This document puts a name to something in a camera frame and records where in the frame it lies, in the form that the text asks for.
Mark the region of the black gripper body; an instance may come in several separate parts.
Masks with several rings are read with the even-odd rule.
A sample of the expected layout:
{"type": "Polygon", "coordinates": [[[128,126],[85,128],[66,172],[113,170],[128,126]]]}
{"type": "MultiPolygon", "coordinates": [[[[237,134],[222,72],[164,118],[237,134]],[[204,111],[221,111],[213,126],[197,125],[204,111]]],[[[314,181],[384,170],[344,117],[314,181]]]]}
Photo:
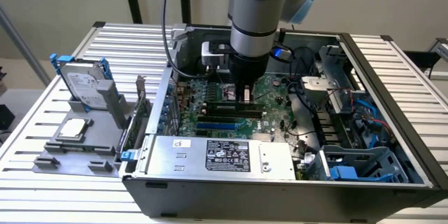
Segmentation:
{"type": "Polygon", "coordinates": [[[229,72],[236,81],[254,82],[266,70],[269,54],[246,57],[240,54],[229,55],[229,72]]]}

